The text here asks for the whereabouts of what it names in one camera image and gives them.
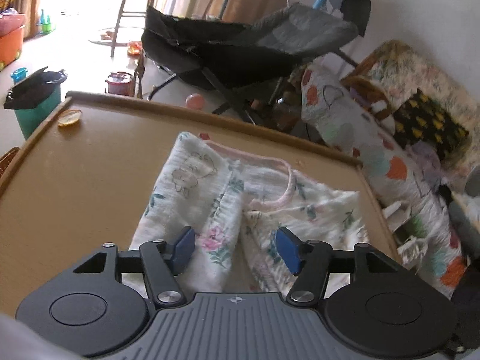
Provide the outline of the white floral garment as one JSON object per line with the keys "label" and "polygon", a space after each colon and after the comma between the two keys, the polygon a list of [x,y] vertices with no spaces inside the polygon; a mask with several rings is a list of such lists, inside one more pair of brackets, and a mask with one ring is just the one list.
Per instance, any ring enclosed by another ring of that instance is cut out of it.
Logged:
{"label": "white floral garment", "polygon": [[337,250],[352,250],[368,239],[358,193],[332,189],[283,159],[183,132],[154,183],[130,246],[172,242],[187,226],[194,230],[195,250],[178,282],[190,294],[287,294],[295,278],[277,250],[279,228]]}

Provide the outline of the black folding lounge chair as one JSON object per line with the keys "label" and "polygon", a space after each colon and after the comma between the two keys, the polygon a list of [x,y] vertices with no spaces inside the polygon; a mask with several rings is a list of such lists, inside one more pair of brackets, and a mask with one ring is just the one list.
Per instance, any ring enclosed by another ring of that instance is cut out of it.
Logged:
{"label": "black folding lounge chair", "polygon": [[217,114],[233,109],[243,121],[261,125],[245,89],[282,81],[357,35],[352,22],[300,3],[254,24],[178,18],[149,7],[142,46],[148,59],[171,72],[172,80],[220,92],[225,103]]}

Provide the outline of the pink ball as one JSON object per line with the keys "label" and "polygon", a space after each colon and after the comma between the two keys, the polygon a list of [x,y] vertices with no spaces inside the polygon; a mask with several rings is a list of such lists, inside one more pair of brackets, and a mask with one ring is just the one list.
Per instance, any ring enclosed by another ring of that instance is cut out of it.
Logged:
{"label": "pink ball", "polygon": [[205,102],[202,94],[191,94],[185,99],[185,106],[191,110],[202,111],[205,107]]}

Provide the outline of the yellow round lid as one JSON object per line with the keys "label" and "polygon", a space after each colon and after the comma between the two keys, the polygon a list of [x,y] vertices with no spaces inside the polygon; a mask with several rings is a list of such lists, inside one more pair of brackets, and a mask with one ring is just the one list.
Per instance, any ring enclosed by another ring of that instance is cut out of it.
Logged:
{"label": "yellow round lid", "polygon": [[82,117],[82,111],[78,109],[69,109],[63,111],[57,119],[57,125],[60,128],[66,128],[68,126],[75,125],[80,122]]}

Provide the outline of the black yellow arrow cushion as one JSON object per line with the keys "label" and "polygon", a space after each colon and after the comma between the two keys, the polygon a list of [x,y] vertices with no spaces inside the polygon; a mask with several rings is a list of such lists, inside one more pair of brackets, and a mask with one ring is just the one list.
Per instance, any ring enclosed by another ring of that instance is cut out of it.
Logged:
{"label": "black yellow arrow cushion", "polygon": [[468,140],[470,132],[420,89],[393,114],[394,139],[402,147],[428,144],[440,161],[453,155]]}

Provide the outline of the pink toy drum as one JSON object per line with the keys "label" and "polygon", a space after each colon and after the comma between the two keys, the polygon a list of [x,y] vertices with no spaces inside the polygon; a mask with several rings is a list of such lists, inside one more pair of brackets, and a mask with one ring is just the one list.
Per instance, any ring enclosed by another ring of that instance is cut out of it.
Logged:
{"label": "pink toy drum", "polygon": [[111,72],[105,80],[105,92],[121,96],[134,95],[134,76],[128,72]]}

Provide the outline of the orange wicker basket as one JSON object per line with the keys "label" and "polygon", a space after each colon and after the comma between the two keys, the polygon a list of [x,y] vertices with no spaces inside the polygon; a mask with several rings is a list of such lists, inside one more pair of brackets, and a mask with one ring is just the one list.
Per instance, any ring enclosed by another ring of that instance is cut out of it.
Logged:
{"label": "orange wicker basket", "polygon": [[7,168],[16,157],[18,152],[20,151],[20,147],[13,147],[8,150],[4,155],[0,158],[0,178],[5,174]]}

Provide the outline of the green trash bin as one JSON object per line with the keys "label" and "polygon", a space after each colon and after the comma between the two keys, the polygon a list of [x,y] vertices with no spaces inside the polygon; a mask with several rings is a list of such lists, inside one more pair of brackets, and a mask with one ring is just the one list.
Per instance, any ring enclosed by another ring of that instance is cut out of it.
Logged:
{"label": "green trash bin", "polygon": [[47,71],[44,67],[14,84],[7,92],[3,107],[15,112],[25,140],[62,102],[60,86],[67,78],[64,69]]}

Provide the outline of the floral sofa cover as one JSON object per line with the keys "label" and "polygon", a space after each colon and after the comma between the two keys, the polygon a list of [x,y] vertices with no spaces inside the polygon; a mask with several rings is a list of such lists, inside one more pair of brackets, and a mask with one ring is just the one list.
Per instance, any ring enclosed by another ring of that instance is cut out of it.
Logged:
{"label": "floral sofa cover", "polygon": [[398,109],[420,89],[435,100],[469,136],[443,161],[451,188],[464,191],[468,176],[479,165],[479,100],[427,57],[400,40],[382,43],[346,75],[362,77],[382,89]]}

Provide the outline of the small blue bucket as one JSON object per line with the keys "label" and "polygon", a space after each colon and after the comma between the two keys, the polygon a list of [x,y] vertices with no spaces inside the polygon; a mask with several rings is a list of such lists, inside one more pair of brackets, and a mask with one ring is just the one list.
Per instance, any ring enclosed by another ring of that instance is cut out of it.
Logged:
{"label": "small blue bucket", "polygon": [[13,81],[13,84],[16,85],[20,83],[22,80],[24,80],[27,76],[28,69],[26,67],[20,67],[16,69],[12,74],[10,75],[10,78]]}

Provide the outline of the wooden bar stool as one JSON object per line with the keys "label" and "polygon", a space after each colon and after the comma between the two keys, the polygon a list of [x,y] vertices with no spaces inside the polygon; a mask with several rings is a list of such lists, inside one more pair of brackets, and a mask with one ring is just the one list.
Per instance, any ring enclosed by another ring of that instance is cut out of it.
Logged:
{"label": "wooden bar stool", "polygon": [[146,18],[146,8],[152,6],[154,0],[121,0],[113,27],[110,45],[110,56],[113,58],[118,47],[124,47],[128,40],[121,41],[120,33],[127,29],[139,29],[139,21]]}

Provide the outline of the orange plastic tub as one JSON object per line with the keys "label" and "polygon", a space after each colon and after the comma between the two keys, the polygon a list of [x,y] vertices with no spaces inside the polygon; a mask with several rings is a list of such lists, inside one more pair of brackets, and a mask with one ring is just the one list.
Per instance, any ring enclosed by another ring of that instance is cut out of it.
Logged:
{"label": "orange plastic tub", "polygon": [[1,37],[0,71],[21,56],[24,44],[24,28],[23,25]]}

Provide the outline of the pink basket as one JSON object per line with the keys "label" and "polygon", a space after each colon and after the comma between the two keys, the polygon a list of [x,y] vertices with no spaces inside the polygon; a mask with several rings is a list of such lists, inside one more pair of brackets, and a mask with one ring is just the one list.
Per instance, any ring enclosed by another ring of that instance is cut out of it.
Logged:
{"label": "pink basket", "polygon": [[25,25],[25,14],[1,14],[0,18],[0,37]]}

